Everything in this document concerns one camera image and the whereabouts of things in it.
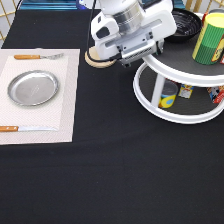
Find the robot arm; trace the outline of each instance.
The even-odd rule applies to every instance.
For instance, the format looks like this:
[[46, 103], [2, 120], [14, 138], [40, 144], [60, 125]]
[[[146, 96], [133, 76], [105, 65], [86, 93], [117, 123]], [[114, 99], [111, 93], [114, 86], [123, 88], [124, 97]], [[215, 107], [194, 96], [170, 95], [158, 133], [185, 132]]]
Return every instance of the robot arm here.
[[157, 52], [163, 39], [176, 32], [172, 1], [143, 9], [140, 0], [99, 0], [101, 12], [93, 19], [91, 34], [101, 59], [120, 55], [119, 61], [130, 65]]

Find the black table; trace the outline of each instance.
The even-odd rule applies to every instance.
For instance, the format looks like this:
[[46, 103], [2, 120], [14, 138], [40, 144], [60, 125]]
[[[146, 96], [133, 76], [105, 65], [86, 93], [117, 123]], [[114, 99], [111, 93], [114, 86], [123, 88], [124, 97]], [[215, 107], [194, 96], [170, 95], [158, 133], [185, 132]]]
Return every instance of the black table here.
[[179, 125], [133, 92], [142, 61], [84, 61], [89, 11], [19, 11], [4, 49], [80, 48], [73, 142], [0, 147], [0, 223], [222, 224], [224, 114]]

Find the wooden base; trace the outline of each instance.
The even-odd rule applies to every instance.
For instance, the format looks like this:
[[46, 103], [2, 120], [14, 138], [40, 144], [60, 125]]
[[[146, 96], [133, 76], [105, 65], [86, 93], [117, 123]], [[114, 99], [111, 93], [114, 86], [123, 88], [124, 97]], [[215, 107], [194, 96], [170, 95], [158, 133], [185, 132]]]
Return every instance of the wooden base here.
[[[95, 59], [95, 60], [100, 60], [100, 57], [96, 51], [96, 48], [95, 47], [91, 47], [89, 49], [89, 53], [90, 53], [90, 56]], [[85, 60], [86, 62], [92, 66], [92, 67], [95, 67], [95, 68], [107, 68], [107, 67], [110, 67], [111, 65], [113, 65], [116, 61], [109, 61], [109, 62], [101, 62], [101, 63], [97, 63], [97, 62], [93, 62], [89, 59], [87, 53], [85, 53]]]

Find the orange handle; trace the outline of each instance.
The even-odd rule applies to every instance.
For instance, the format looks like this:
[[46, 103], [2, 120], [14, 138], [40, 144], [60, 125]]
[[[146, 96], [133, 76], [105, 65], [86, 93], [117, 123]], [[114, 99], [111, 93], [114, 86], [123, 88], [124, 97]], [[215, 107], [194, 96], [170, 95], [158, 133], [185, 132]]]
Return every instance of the orange handle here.
[[0, 126], [0, 132], [16, 132], [18, 129], [18, 126]]
[[15, 55], [14, 58], [17, 60], [40, 59], [40, 55]]

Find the cable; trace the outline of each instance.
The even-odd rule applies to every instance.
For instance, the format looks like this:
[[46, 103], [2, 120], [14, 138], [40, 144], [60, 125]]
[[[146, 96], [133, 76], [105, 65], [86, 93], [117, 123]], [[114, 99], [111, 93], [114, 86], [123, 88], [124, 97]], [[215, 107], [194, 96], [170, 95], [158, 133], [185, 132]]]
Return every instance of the cable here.
[[17, 7], [16, 7], [16, 12], [18, 11], [19, 6], [21, 5], [22, 1], [23, 1], [23, 0], [20, 0], [20, 1], [19, 1], [19, 3], [17, 4]]
[[109, 61], [113, 61], [114, 59], [120, 59], [121, 58], [121, 53], [117, 54], [117, 55], [114, 55], [113, 57], [110, 57], [109, 59], [105, 59], [105, 60], [95, 60], [93, 59], [91, 56], [90, 56], [90, 53], [89, 53], [89, 44], [90, 44], [90, 34], [91, 34], [91, 22], [93, 20], [93, 12], [94, 12], [94, 9], [95, 9], [95, 6], [96, 6], [96, 0], [94, 0], [93, 2], [93, 7], [92, 7], [92, 11], [91, 11], [91, 15], [90, 15], [90, 21], [89, 21], [89, 28], [88, 28], [88, 35], [87, 35], [87, 56], [89, 57], [89, 59], [93, 62], [109, 62]]

